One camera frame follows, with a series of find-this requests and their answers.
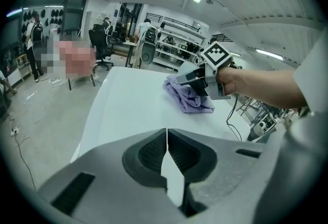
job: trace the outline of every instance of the white tabletop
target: white tabletop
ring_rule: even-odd
[[[226,125],[231,106],[213,101],[212,114],[186,114],[163,88],[168,74],[113,67],[102,84],[85,125],[79,156],[99,145],[160,128],[178,128],[237,140]],[[229,120],[246,140],[250,127],[236,112]]]
[[[126,41],[126,42],[124,42],[123,44],[124,44],[124,45],[128,45],[128,46],[137,46],[136,43],[132,43],[132,42],[130,42],[130,41]]]

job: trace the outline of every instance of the concrete floor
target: concrete floor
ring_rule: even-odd
[[[124,66],[125,57],[113,55],[114,66]],[[172,73],[172,70],[149,65],[149,70]],[[103,81],[108,71],[100,67],[96,71]],[[1,144],[19,181],[33,188],[28,169],[19,156],[14,137],[10,136],[12,125],[18,125],[16,137],[24,160],[29,166],[35,186],[42,183],[56,171],[67,165],[78,146],[92,103],[100,89],[100,83],[93,86],[89,77],[73,79],[72,91],[66,81],[52,85],[51,75],[40,77],[35,83],[32,77],[25,79],[16,88],[18,93],[11,97],[10,116],[0,127]]]

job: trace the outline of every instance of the shelving unit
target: shelving unit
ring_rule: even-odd
[[[181,50],[181,51],[183,51],[183,52],[186,52],[186,53],[189,53],[189,54],[191,54],[191,55],[197,56],[197,54],[194,54],[194,53],[189,52],[189,51],[187,51],[187,50],[185,50],[185,49],[182,49],[181,47],[174,46],[174,45],[170,45],[170,44],[165,43],[165,42],[163,42],[163,41],[158,41],[158,43],[159,43],[159,44],[162,44],[162,45],[165,45],[165,46],[168,46],[168,47],[173,47],[173,48],[176,48],[176,49]]]
[[[149,18],[152,17],[151,18],[152,24],[156,28],[158,28],[159,32],[162,33],[161,40],[159,40],[158,44],[156,45],[156,54],[153,60],[154,63],[178,70],[178,68],[183,62],[194,63],[195,59],[199,59],[196,53],[189,52],[187,49],[179,47],[181,45],[187,46],[187,43],[192,43],[195,46],[203,48],[200,44],[203,42],[203,40],[206,37],[196,32],[197,31],[196,28],[170,18],[168,18],[168,20],[165,21],[166,18],[161,15],[154,15],[151,13],[147,15],[149,16]],[[164,28],[165,30],[160,30],[159,28],[163,21],[165,22],[166,26],[168,26],[168,28],[166,29],[165,27]],[[175,45],[171,45],[163,42],[163,40],[167,36],[173,37]],[[161,46],[167,47],[167,49],[161,50],[160,48],[158,48],[159,44]]]
[[[160,65],[163,65],[163,66],[167,66],[167,67],[170,67],[170,68],[173,68],[174,70],[178,71],[178,68],[180,66],[178,65],[175,65],[169,61],[166,61],[165,59],[161,59],[161,58],[158,58],[158,57],[155,57],[154,60],[153,60],[153,63],[158,63]]]
[[[176,38],[181,39],[181,40],[183,40],[183,41],[186,41],[186,42],[192,43],[192,44],[194,44],[194,45],[196,45],[196,46],[202,47],[202,46],[200,46],[198,43],[195,43],[195,42],[193,42],[193,41],[190,41],[190,40],[187,39],[187,38],[183,38],[183,37],[180,36],[180,35],[177,35],[177,34],[174,34],[174,33],[169,33],[169,32],[167,32],[167,31],[161,31],[161,33],[164,33],[164,34],[167,34],[167,35],[170,35],[170,36],[176,37]]]

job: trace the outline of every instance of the white shelf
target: white shelf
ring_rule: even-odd
[[[179,25],[179,24],[176,24],[176,23],[172,23],[172,22],[166,22],[165,21],[165,17],[164,17],[163,21],[165,22],[165,25],[172,26],[172,27],[174,27],[176,29],[180,29],[180,30],[185,31],[187,33],[190,33],[193,36],[196,36],[196,37],[198,37],[200,39],[203,39],[203,40],[206,39],[206,36],[203,36],[202,34],[197,33],[197,32],[195,32],[195,31],[193,31],[193,30],[191,30],[191,29],[189,29],[187,27],[184,27],[182,25]]]
[[[161,65],[163,65],[163,66],[167,66],[167,67],[173,68],[173,69],[175,69],[175,70],[178,70],[179,67],[180,67],[180,66],[177,66],[177,65],[175,65],[175,64],[172,64],[172,63],[170,63],[170,62],[168,62],[168,61],[162,60],[162,59],[160,59],[160,58],[158,58],[158,57],[154,57],[153,62],[154,62],[154,63],[161,64]]]
[[[176,59],[178,59],[178,60],[181,60],[181,61],[183,61],[183,62],[190,62],[190,63],[191,63],[191,61],[189,61],[189,60],[183,59],[183,58],[181,58],[181,57],[179,57],[179,56],[177,56],[177,55],[175,55],[175,54],[171,54],[171,53],[169,53],[169,52],[165,52],[165,51],[163,51],[163,50],[156,49],[156,52],[160,52],[160,53],[163,53],[163,54],[167,54],[167,55],[169,55],[169,56],[171,56],[171,57],[174,57],[174,58],[176,58]]]
[[[181,50],[181,51],[183,51],[183,52],[186,52],[186,53],[189,53],[189,54],[191,54],[191,55],[197,56],[197,54],[194,54],[194,53],[189,52],[189,51],[187,51],[187,50],[185,50],[185,49],[182,49],[181,47],[177,47],[177,46],[174,46],[174,45],[170,45],[170,44],[167,44],[167,43],[165,43],[165,42],[163,42],[163,41],[157,41],[157,42],[160,43],[160,44],[163,44],[163,45],[165,45],[165,46],[167,46],[167,47],[174,47],[174,48],[176,48],[176,49],[178,49],[178,50]]]
[[[177,34],[169,33],[169,32],[167,32],[167,31],[161,31],[161,32],[164,33],[164,34],[170,35],[170,36],[174,36],[174,37],[176,37],[176,38],[178,38],[178,39],[181,39],[181,40],[183,40],[183,41],[186,41],[186,42],[189,42],[189,43],[193,43],[193,44],[196,45],[196,46],[202,47],[202,46],[199,45],[198,43],[195,43],[195,42],[193,42],[193,41],[190,41],[190,40],[188,40],[187,38],[183,38],[183,37],[181,37],[181,36],[179,36],[179,35],[177,35]]]

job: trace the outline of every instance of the black chair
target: black chair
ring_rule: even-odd
[[[89,30],[89,37],[92,44],[92,47],[96,47],[96,59],[101,60],[100,62],[97,62],[97,66],[105,66],[107,68],[107,71],[109,71],[109,66],[107,64],[114,65],[112,62],[105,62],[104,58],[106,56],[111,56],[113,54],[113,51],[110,49],[107,49],[107,42],[106,42],[106,34],[104,31],[95,31],[95,30]]]

